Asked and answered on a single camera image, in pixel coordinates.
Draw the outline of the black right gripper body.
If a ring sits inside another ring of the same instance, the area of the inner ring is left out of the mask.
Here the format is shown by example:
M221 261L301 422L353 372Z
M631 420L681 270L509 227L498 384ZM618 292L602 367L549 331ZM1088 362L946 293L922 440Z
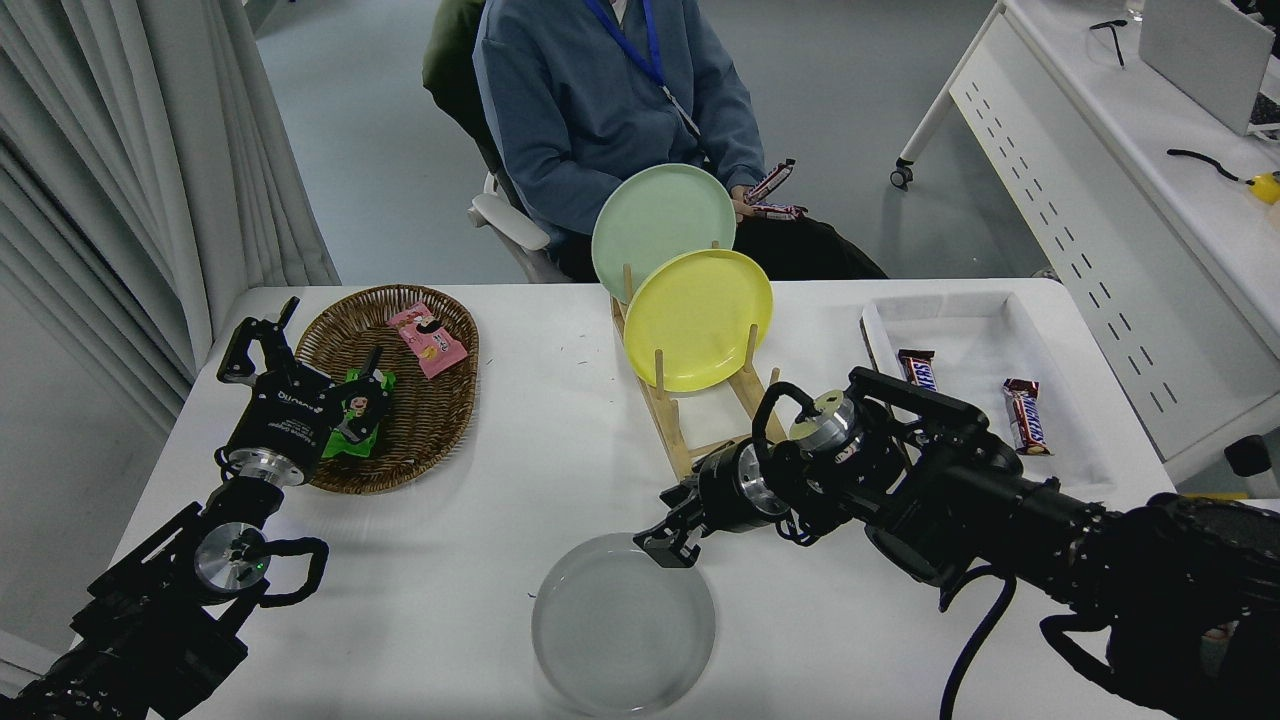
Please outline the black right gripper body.
M698 468L704 534L741 533L767 524L767 484L750 439L718 448Z

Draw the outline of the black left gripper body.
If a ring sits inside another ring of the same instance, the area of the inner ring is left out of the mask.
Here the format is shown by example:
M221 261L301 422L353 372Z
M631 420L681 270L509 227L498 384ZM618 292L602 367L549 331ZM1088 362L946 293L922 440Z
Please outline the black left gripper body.
M314 469L334 427L335 404L326 395L335 386L312 368L260 373L227 443L227 461L236 466L275 454L298 469Z

